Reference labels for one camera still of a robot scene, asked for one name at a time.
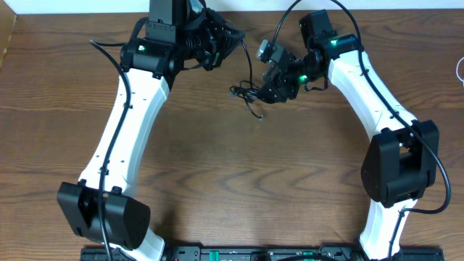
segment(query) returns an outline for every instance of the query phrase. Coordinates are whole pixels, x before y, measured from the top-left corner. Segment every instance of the black joint housing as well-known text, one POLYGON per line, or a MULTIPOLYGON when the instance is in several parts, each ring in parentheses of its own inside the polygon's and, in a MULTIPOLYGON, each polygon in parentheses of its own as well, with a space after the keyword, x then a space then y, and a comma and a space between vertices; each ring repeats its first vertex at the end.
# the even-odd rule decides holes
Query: black joint housing
MULTIPOLYGON (((63 182, 58 191, 58 204, 76 236, 102 243, 98 215, 98 190, 63 182)), ((135 199, 114 193, 104 198, 105 223, 109 242, 126 250, 138 249, 145 238, 150 221, 150 208, 135 199)))
POLYGON ((131 68, 152 72, 154 78, 165 77, 171 89, 185 69, 184 61, 196 59, 206 71, 213 70, 244 39, 244 31, 229 26, 214 10, 204 6, 197 14, 186 7, 186 0, 150 1, 149 20, 140 28, 136 25, 138 31, 145 25, 145 38, 132 36, 120 52, 124 72, 131 68), (187 20, 187 14, 194 19, 187 20))
POLYGON ((299 20, 299 27, 302 32, 304 47, 309 48, 311 38, 332 38, 336 36, 336 31, 332 28, 326 10, 312 12, 299 20))
MULTIPOLYGON (((416 132, 438 153, 439 130, 433 121, 413 122, 416 132)), ((436 163, 407 128, 382 130, 372 137, 361 168, 362 184, 368 195, 384 207, 406 199, 420 199, 435 182, 436 163), (400 154, 400 144, 408 147, 400 154)))

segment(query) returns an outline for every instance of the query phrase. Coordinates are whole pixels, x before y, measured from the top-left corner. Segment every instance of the black plastic cover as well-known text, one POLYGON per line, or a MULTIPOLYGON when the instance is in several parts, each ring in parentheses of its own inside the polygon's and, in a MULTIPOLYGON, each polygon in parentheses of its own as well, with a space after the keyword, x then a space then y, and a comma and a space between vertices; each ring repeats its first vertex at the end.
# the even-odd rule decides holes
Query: black plastic cover
MULTIPOLYGON (((439 131, 431 120, 415 121, 413 128, 438 152, 439 131)), ((371 199, 385 207, 405 199, 420 199, 435 182, 436 163, 406 128, 372 137, 361 168, 362 183, 371 199), (399 144, 409 147, 400 154, 399 144)))
MULTIPOLYGON (((57 200, 76 236, 103 242, 97 211, 98 190, 63 182, 57 200)), ((149 227, 150 208, 128 196, 109 193, 104 212, 109 242, 127 250, 137 249, 149 227)))
POLYGON ((308 40, 313 36, 336 36, 336 31, 332 28, 326 10, 312 12, 299 20, 299 27, 302 32, 304 47, 308 48, 308 40))

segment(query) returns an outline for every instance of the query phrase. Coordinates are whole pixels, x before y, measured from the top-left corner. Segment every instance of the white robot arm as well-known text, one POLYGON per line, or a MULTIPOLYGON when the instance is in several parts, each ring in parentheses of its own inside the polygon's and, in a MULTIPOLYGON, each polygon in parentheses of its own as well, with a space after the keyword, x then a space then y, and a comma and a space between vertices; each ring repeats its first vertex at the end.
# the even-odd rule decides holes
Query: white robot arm
MULTIPOLYGON (((365 52, 362 53, 362 58, 366 69, 369 69, 369 76, 377 86, 377 89, 388 103, 399 111, 401 117, 412 125, 411 121, 416 120, 414 115, 409 113, 393 97, 388 88, 377 76, 365 52)), ((404 127, 395 118, 391 117, 392 114, 369 86, 360 68, 357 51, 340 54, 338 59, 331 60, 328 78, 343 93, 355 110, 364 125, 369 141, 374 135, 381 133, 384 128, 395 131, 404 127)), ((390 239, 392 238, 399 211, 403 208, 414 207, 416 202, 417 200, 408 199, 394 204, 393 207, 385 208, 382 203, 370 200, 368 221, 360 236, 361 246, 370 259, 382 260, 388 257, 390 239)), ((392 254, 399 251, 399 238, 405 225, 406 217, 402 219, 400 224, 393 244, 392 254)))
MULTIPOLYGON (((105 178, 104 190, 111 191, 113 187, 119 187, 123 195, 135 197, 138 169, 146 141, 154 119, 169 96, 170 89, 164 77, 153 78, 151 72, 130 69, 125 75, 132 91, 131 105, 109 159, 108 169, 111 171, 105 178)), ((96 174, 103 164, 104 154, 115 132, 124 102, 125 86, 120 77, 115 105, 109 116, 107 127, 104 129, 103 136, 91 161, 79 177, 79 181, 85 180, 86 186, 89 188, 99 188, 100 175, 96 174)), ((148 229, 138 249, 125 250, 116 244, 111 244, 111 247, 120 248, 121 251, 136 260, 158 261, 161 258, 165 242, 151 229, 148 229)))

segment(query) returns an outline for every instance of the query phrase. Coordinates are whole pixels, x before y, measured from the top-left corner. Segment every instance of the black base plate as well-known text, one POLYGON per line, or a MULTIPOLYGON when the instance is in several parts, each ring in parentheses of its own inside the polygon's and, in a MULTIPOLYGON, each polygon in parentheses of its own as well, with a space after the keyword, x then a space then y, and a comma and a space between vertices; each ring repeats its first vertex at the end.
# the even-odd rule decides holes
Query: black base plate
MULTIPOLYGON (((321 248, 203 248, 199 246, 175 246, 166 248, 161 261, 254 261, 260 254, 269 254, 271 261, 285 257, 306 254, 322 254, 340 261, 369 261, 364 259, 355 246, 326 244, 321 248)), ((113 251, 115 261, 132 261, 118 249, 113 251)), ((106 260, 103 248, 82 249, 81 261, 106 260)), ((394 257, 394 261, 444 261, 443 251, 440 249, 402 249, 394 257)))

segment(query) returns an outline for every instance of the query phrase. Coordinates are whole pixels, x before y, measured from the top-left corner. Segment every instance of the green connector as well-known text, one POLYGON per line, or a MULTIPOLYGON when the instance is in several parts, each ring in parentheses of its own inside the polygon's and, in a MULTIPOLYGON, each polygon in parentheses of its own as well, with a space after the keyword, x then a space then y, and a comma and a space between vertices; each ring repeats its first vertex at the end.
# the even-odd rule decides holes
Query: green connector
POLYGON ((312 255, 312 252, 303 252, 303 255, 312 255))
POLYGON ((219 251, 210 251, 210 261, 219 261, 219 251))

